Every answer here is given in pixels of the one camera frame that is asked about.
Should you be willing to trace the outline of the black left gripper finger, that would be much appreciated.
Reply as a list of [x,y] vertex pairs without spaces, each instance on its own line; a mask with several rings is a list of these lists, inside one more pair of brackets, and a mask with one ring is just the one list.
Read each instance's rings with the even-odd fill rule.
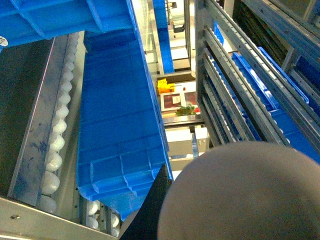
[[120,240],[156,240],[161,208],[172,184],[164,163],[139,210],[130,214],[120,230]]

